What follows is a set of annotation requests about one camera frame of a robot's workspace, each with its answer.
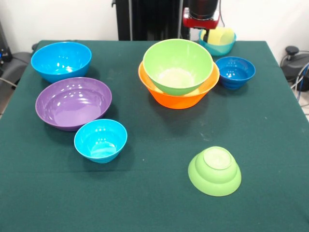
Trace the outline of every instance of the bowl rim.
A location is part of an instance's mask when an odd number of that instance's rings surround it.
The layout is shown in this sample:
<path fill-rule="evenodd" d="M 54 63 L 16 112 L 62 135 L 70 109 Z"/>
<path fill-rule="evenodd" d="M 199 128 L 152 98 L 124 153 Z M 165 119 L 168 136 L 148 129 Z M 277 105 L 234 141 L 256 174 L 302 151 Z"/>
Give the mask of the bowl rim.
<path fill-rule="evenodd" d="M 226 76 L 221 75 L 221 73 L 220 73 L 220 76 L 221 76 L 223 79 L 232 80 L 232 81 L 248 81 L 248 80 L 250 80 L 250 79 L 255 75 L 255 73 L 256 73 L 256 68 L 255 68 L 254 64 L 252 64 L 249 60 L 247 60 L 247 59 L 245 59 L 245 58 L 234 57 L 234 56 L 222 57 L 222 58 L 216 60 L 216 65 L 217 65 L 217 62 L 218 62 L 218 61 L 220 61 L 220 60 L 222 60 L 222 59 L 226 59 L 226 58 L 236 58 L 236 59 L 241 59 L 241 60 L 247 62 L 249 65 L 251 65 L 251 66 L 253 67 L 253 74 L 252 74 L 251 76 L 249 76 L 248 78 L 239 80 L 239 79 L 234 79 L 234 78 L 228 78 L 228 77 L 226 77 Z"/>
<path fill-rule="evenodd" d="M 54 82 L 54 83 L 52 83 L 52 84 L 50 84 L 48 87 L 46 87 L 45 89 L 43 89 L 42 91 L 41 91 L 41 93 L 37 96 L 37 99 L 36 99 L 36 101 L 35 101 L 35 111 L 36 111 L 36 113 L 37 113 L 37 115 L 39 116 L 39 118 L 43 121 L 43 122 L 45 122 L 45 123 L 47 123 L 48 125 L 51 125 L 51 126 L 53 126 L 53 127 L 57 127 L 57 128 L 76 128 L 76 127 L 81 127 L 81 126 L 83 126 L 83 125 L 85 125 L 85 124 L 79 124 L 79 125 L 75 125 L 75 126 L 59 126 L 59 125 L 57 125 L 57 124 L 55 124 L 55 123 L 49 123 L 49 122 L 47 122 L 46 120 L 44 120 L 42 117 L 41 117 L 41 115 L 38 113 L 38 100 L 39 100 L 39 98 L 40 98 L 40 96 L 47 90 L 47 89 L 49 89 L 49 88 L 51 88 L 53 85 L 56 85 L 56 84 L 58 84 L 58 83 L 60 83 L 60 82 L 65 82 L 65 81 L 69 81 L 69 80 L 72 80 L 72 79 L 91 79 L 91 80 L 93 80 L 94 82 L 97 82 L 97 83 L 102 83 L 103 85 L 105 85 L 105 87 L 108 89 L 108 93 L 109 93 L 109 96 L 111 97 L 111 100 L 110 100 L 110 102 L 108 103 L 108 106 L 106 107 L 106 109 L 105 109 L 105 111 L 103 111 L 103 113 L 101 113 L 97 118 L 99 118 L 99 117 L 101 117 L 103 114 L 105 114 L 106 113 L 106 111 L 108 110 L 108 108 L 110 107 L 110 105 L 111 105 L 111 103 L 112 103 L 112 91 L 111 91 L 111 89 L 107 86 L 107 84 L 105 84 L 104 82 L 102 82 L 102 81 L 100 81 L 100 80 L 97 80 L 97 79 L 94 79 L 94 78 L 90 78 L 90 77 L 72 77 L 72 78 L 67 78 L 67 79 L 63 79 L 63 80 L 60 80 L 60 81 L 57 81 L 57 82 Z"/>
<path fill-rule="evenodd" d="M 223 44 L 223 45 L 215 45 L 215 44 L 207 43 L 207 42 L 205 42 L 204 40 L 201 39 L 202 30 L 200 30 L 199 33 L 198 33 L 198 40 L 201 41 L 201 42 L 204 42 L 206 44 L 209 44 L 211 46 L 223 47 L 223 46 L 232 45 L 232 44 L 234 44 L 236 42 L 236 39 L 237 39 L 236 33 L 234 32 L 234 40 L 232 42 L 230 42 L 230 43 Z"/>
<path fill-rule="evenodd" d="M 33 67 L 33 69 L 34 69 L 35 71 L 39 72 L 39 73 L 43 73 L 43 74 L 46 74 L 46 75 L 65 75 L 66 73 L 56 73 L 56 74 L 53 74 L 53 73 L 50 73 L 50 72 L 44 72 L 44 71 L 41 71 L 40 69 L 37 69 L 37 68 L 33 65 L 33 60 L 34 60 L 34 58 L 35 58 L 35 56 L 36 56 L 36 54 L 37 54 L 38 52 L 41 52 L 41 51 L 45 50 L 45 49 L 48 48 L 48 47 L 54 46 L 54 45 L 56 45 L 56 44 L 61 44 L 61 43 L 62 43 L 62 44 L 73 44 L 73 43 L 74 43 L 74 44 L 78 44 L 79 46 L 85 47 L 85 48 L 88 50 L 89 54 L 90 54 L 89 60 L 85 63 L 85 65 L 83 65 L 82 67 L 80 67 L 78 70 L 74 70 L 74 71 L 72 71 L 72 72 L 70 72 L 70 73 L 75 73 L 75 72 L 79 71 L 80 69 L 84 68 L 85 66 L 87 66 L 87 65 L 90 63 L 90 61 L 91 61 L 91 59 L 92 59 L 92 52 L 91 52 L 91 50 L 90 50 L 89 47 L 87 47 L 86 45 L 84 45 L 84 44 L 82 44 L 82 43 L 78 43 L 78 42 L 62 41 L 62 42 L 56 42 L 56 43 L 48 44 L 48 45 L 46 45 L 46 46 L 44 46 L 44 47 L 41 47 L 39 50 L 35 51 L 35 53 L 34 53 L 34 54 L 32 55 L 32 57 L 31 57 L 31 61 L 30 61 L 31 66 Z"/>
<path fill-rule="evenodd" d="M 212 73 L 214 72 L 215 69 L 217 69 L 218 74 L 216 75 L 216 80 L 215 80 L 215 82 L 213 83 L 213 85 L 212 85 L 210 88 L 208 88 L 207 90 L 204 90 L 204 91 L 201 92 L 201 93 L 197 93 L 197 94 L 194 94 L 194 95 L 191 95 L 191 92 L 190 92 L 190 93 L 187 93 L 187 94 L 184 94 L 184 95 L 178 95 L 178 96 L 176 96 L 176 95 L 169 95 L 169 94 L 167 94 L 167 93 L 165 93 L 165 92 L 163 92 L 163 91 L 161 91 L 161 90 L 160 90 L 161 92 L 158 92 L 158 91 L 155 90 L 154 88 L 152 88 L 152 87 L 150 87 L 149 85 L 147 85 L 147 84 L 143 81 L 142 77 L 140 76 L 140 72 L 141 72 L 141 69 L 142 69 L 143 67 L 144 67 L 144 64 L 143 64 L 143 61 L 142 61 L 142 62 L 140 63 L 140 65 L 139 65 L 139 68 L 138 68 L 138 74 L 139 74 L 140 81 L 141 81 L 148 89 L 150 89 L 150 90 L 152 90 L 152 91 L 154 91 L 154 92 L 156 92 L 156 93 L 162 94 L 162 95 L 164 95 L 164 96 L 167 96 L 167 97 L 189 98 L 189 97 L 199 96 L 199 95 L 208 93 L 211 89 L 213 89 L 213 88 L 216 86 L 216 84 L 218 83 L 219 78 L 220 78 L 220 70 L 219 70 L 218 66 L 215 64 L 215 62 L 213 61 L 213 69 L 212 69 L 212 72 L 211 72 L 211 74 L 209 75 L 209 77 L 205 80 L 205 82 L 206 82 L 206 81 L 209 81 L 209 78 L 210 78 L 210 76 L 212 75 Z"/>
<path fill-rule="evenodd" d="M 204 48 L 202 45 L 200 45 L 199 43 L 197 43 L 197 42 L 194 42 L 194 41 L 191 41 L 191 40 L 185 40 L 185 39 L 166 39 L 166 40 L 162 40 L 162 41 L 156 42 L 155 44 L 151 45 L 151 46 L 146 50 L 146 52 L 144 53 L 143 62 L 144 62 L 144 60 L 145 60 L 146 54 L 149 52 L 149 50 L 150 50 L 152 47 L 154 47 L 154 46 L 156 46 L 156 45 L 158 45 L 158 44 L 160 44 L 160 43 L 165 43 L 165 42 L 167 42 L 167 41 L 184 41 L 184 42 L 187 42 L 187 43 L 190 43 L 190 44 L 196 44 L 197 46 L 199 46 L 199 47 L 201 47 L 203 50 L 205 50 L 206 53 L 209 55 L 209 57 L 210 57 L 211 60 L 212 60 L 212 66 L 211 66 L 210 74 L 209 74 L 206 78 L 204 78 L 203 81 L 200 81 L 200 82 L 198 82 L 198 83 L 196 83 L 196 84 L 194 84 L 194 85 L 191 85 L 191 86 L 186 86 L 186 87 L 181 87 L 181 88 L 163 85 L 162 83 L 160 83 L 160 82 L 154 80 L 154 79 L 148 74 L 147 70 L 145 69 L 145 72 L 147 73 L 147 75 L 149 76 L 149 78 L 150 78 L 153 82 L 156 82 L 156 83 L 158 83 L 158 84 L 160 84 L 160 85 L 162 85 L 162 86 L 165 86 L 165 87 L 168 87 L 168 88 L 172 88 L 172 89 L 186 89 L 186 88 L 192 88 L 192 87 L 196 87 L 196 86 L 201 85 L 202 83 L 204 83 L 204 82 L 209 78 L 209 76 L 211 75 L 211 73 L 212 73 L 212 71 L 213 71 L 213 58 L 212 58 L 211 54 L 209 53 L 209 51 L 208 51 L 206 48 Z"/>
<path fill-rule="evenodd" d="M 120 126 L 124 129 L 124 132 L 125 132 L 125 135 L 126 135 L 126 139 L 125 139 L 125 141 L 124 141 L 124 144 L 121 146 L 121 148 L 117 149 L 116 152 L 112 153 L 112 154 L 109 155 L 109 156 L 105 156 L 105 157 L 90 157 L 90 156 L 87 156 L 87 155 L 85 155 L 84 153 L 80 152 L 80 150 L 79 150 L 79 149 L 77 148 L 77 146 L 76 146 L 76 143 L 75 143 L 75 142 L 76 142 L 76 136 L 77 136 L 78 133 L 81 133 L 81 132 L 80 132 L 81 129 L 84 128 L 84 127 L 86 127 L 86 126 L 89 126 L 89 124 L 95 123 L 95 122 L 97 122 L 97 121 L 110 121 L 110 122 L 113 122 L 113 123 L 116 123 L 116 124 L 120 125 Z M 115 155 L 117 152 L 120 152 L 120 151 L 124 148 L 124 146 L 126 145 L 126 142 L 127 142 L 127 130 L 126 130 L 126 128 L 124 127 L 124 125 L 122 125 L 120 122 L 118 122 L 118 121 L 116 121 L 116 120 L 112 120 L 112 119 L 108 119 L 108 118 L 96 119 L 96 120 L 93 120 L 93 121 L 91 121 L 91 122 L 88 122 L 88 123 L 84 124 L 82 127 L 80 127 L 80 128 L 78 129 L 78 131 L 76 132 L 76 134 L 75 134 L 75 136 L 74 136 L 74 147 L 75 147 L 75 149 L 78 151 L 78 153 L 80 153 L 80 154 L 81 154 L 82 156 L 84 156 L 85 158 L 92 159 L 92 160 L 104 159 L 104 158 L 108 158 L 108 157 L 111 157 L 111 156 Z"/>

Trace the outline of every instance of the white wall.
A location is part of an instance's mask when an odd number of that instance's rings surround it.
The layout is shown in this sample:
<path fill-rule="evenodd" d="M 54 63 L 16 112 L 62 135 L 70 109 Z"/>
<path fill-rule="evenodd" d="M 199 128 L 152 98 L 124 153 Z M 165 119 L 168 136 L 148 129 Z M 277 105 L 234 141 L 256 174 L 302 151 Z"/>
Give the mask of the white wall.
<path fill-rule="evenodd" d="M 0 21 L 12 52 L 40 40 L 118 40 L 111 0 L 0 0 Z"/>
<path fill-rule="evenodd" d="M 13 52 L 43 39 L 117 40 L 111 1 L 0 0 L 0 20 Z M 266 40 L 277 61 L 288 45 L 309 50 L 309 0 L 222 0 L 222 15 L 238 40 Z"/>

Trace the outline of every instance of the light blue bowl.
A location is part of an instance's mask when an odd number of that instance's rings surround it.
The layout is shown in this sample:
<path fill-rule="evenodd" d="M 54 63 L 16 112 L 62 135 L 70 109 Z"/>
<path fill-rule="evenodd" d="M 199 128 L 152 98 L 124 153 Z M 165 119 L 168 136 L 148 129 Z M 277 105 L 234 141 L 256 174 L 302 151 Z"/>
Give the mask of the light blue bowl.
<path fill-rule="evenodd" d="M 236 41 L 236 34 L 234 34 L 234 40 L 232 43 L 226 44 L 226 45 L 214 45 L 214 44 L 209 44 L 201 39 L 201 34 L 202 30 L 200 30 L 198 34 L 198 43 L 202 45 L 204 48 L 206 48 L 209 53 L 212 56 L 224 56 L 227 53 L 229 53 L 234 46 L 234 43 Z"/>
<path fill-rule="evenodd" d="M 59 42 L 36 51 L 32 67 L 48 82 L 54 83 L 71 77 L 85 76 L 92 53 L 81 43 Z"/>
<path fill-rule="evenodd" d="M 255 66 L 240 57 L 223 57 L 216 61 L 220 71 L 220 83 L 228 89 L 242 87 L 255 75 Z"/>
<path fill-rule="evenodd" d="M 110 119 L 98 119 L 83 125 L 74 137 L 76 150 L 96 163 L 112 161 L 126 144 L 125 127 Z"/>

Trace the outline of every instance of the cable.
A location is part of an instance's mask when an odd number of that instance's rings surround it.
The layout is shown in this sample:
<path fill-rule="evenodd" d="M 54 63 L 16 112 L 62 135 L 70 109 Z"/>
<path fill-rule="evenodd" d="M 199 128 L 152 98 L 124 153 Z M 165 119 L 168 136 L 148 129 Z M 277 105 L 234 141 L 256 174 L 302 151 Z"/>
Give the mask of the cable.
<path fill-rule="evenodd" d="M 26 62 L 26 61 L 24 61 L 24 60 L 22 60 L 22 59 L 20 59 L 20 58 L 17 58 L 17 57 L 13 57 L 13 59 L 17 59 L 17 60 L 19 60 L 19 61 L 21 61 L 21 62 L 24 62 L 25 64 L 29 64 L 28 62 Z"/>
<path fill-rule="evenodd" d="M 301 80 L 301 83 L 300 83 L 299 92 L 298 92 L 298 96 L 297 96 L 297 100 L 298 100 L 298 101 L 299 101 L 299 99 L 300 99 L 301 88 L 303 87 L 303 83 L 304 83 L 304 79 L 302 79 L 302 80 Z"/>
<path fill-rule="evenodd" d="M 219 15 L 220 15 L 220 18 L 221 18 L 221 22 L 222 22 L 222 24 L 223 24 L 223 27 L 225 27 L 225 23 L 224 23 L 224 21 L 223 21 L 223 19 L 222 19 L 222 14 L 221 14 L 221 0 L 220 0 L 220 2 L 219 2 Z"/>
<path fill-rule="evenodd" d="M 0 80 L 1 80 L 1 81 L 4 81 L 4 82 L 6 82 L 6 83 L 8 83 L 8 84 L 10 84 L 10 85 L 12 85 L 12 86 L 14 86 L 14 87 L 17 87 L 17 85 L 15 85 L 14 83 L 12 83 L 12 82 L 10 82 L 10 81 L 8 81 L 8 80 L 3 79 L 2 77 L 0 77 Z"/>
<path fill-rule="evenodd" d="M 301 80 L 297 81 L 297 79 L 300 77 L 300 74 L 298 74 L 297 78 L 296 78 L 296 82 L 295 82 L 295 93 L 297 93 L 297 85 L 300 81 L 303 81 L 304 79 L 304 75 L 306 75 L 307 70 L 308 70 L 308 66 L 309 66 L 309 62 L 302 68 L 302 70 L 304 70 L 304 72 L 302 73 L 302 77 Z"/>
<path fill-rule="evenodd" d="M 305 106 L 307 106 L 307 105 L 309 105 L 309 103 L 308 103 L 308 104 L 301 105 L 300 107 L 305 107 Z"/>
<path fill-rule="evenodd" d="M 285 55 L 283 58 L 282 58 L 282 60 L 281 60 L 281 62 L 280 62 L 280 68 L 282 68 L 282 64 L 283 64 L 283 62 L 285 61 L 285 59 L 288 57 L 289 55 Z"/>
<path fill-rule="evenodd" d="M 295 87 L 295 94 L 297 93 L 297 85 L 298 85 L 298 83 L 301 82 L 303 77 L 304 77 L 304 75 L 302 75 L 302 73 L 307 68 L 308 65 L 309 65 L 309 62 L 305 66 L 303 66 L 303 68 L 300 70 L 300 72 L 297 75 L 295 84 L 291 86 L 291 89 L 293 89 Z"/>

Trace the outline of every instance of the orange bowl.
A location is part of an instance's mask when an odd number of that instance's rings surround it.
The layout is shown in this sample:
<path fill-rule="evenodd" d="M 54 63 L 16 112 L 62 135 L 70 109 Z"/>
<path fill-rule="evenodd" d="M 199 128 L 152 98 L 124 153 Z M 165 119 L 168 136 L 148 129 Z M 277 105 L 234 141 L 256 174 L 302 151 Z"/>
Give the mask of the orange bowl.
<path fill-rule="evenodd" d="M 172 96 L 162 92 L 152 83 L 144 69 L 143 62 L 139 66 L 139 77 L 142 83 L 159 104 L 170 109 L 186 109 L 197 104 L 218 83 L 219 76 L 219 69 L 214 63 L 210 77 L 199 88 L 185 95 Z"/>

